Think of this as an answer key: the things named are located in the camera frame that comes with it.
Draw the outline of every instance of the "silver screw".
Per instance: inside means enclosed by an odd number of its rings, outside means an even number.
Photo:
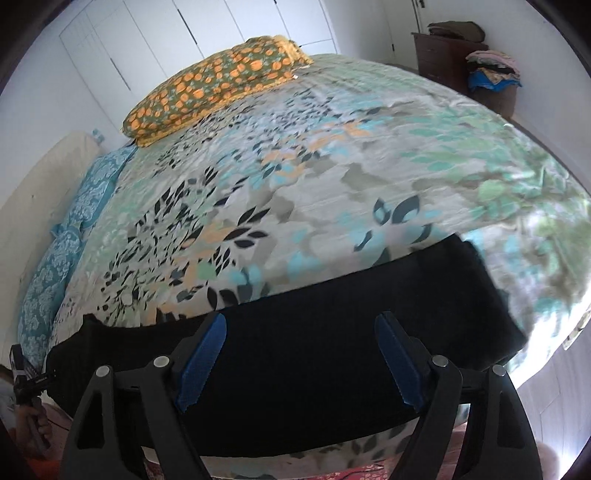
[[[435,355],[431,361],[433,361],[433,364],[437,365],[438,367],[446,367],[449,364],[449,360],[443,355]]]
[[[502,365],[493,365],[492,372],[495,375],[499,375],[499,377],[503,377],[507,373],[507,370]]]
[[[99,367],[96,369],[96,376],[97,377],[106,377],[107,375],[109,375],[110,371],[111,371],[111,369],[109,367],[107,367],[106,365],[103,365],[102,367]]]
[[[157,356],[154,359],[154,366],[158,368],[166,367],[170,363],[170,358],[166,355]]]

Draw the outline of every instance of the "bed sheet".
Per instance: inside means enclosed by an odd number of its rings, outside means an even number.
[[[129,327],[195,316],[457,232],[529,338],[508,364],[515,385],[545,364],[591,300],[583,188],[511,124],[444,86],[395,67],[314,59],[296,80],[136,154],[87,241],[52,345],[84,313]],[[226,478],[313,476],[397,455],[412,428],[206,464]]]

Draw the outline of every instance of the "blue gripper pad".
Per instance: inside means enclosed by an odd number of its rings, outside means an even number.
[[[226,340],[226,317],[218,313],[181,374],[176,406],[185,413],[199,400],[205,382]]]
[[[402,343],[396,337],[392,326],[384,314],[375,318],[375,336],[378,346],[394,382],[400,391],[402,400],[420,412],[426,404],[421,385],[421,375],[415,367]]]

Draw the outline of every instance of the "tiled floor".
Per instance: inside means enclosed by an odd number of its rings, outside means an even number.
[[[560,347],[518,392],[536,440],[558,453],[565,473],[591,436],[591,329],[568,350]]]

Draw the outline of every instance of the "orange floral pattern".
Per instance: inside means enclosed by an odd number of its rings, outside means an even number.
[[[291,80],[294,69],[311,63],[281,35],[251,38],[158,85],[130,111],[122,132],[147,147],[234,100]]]

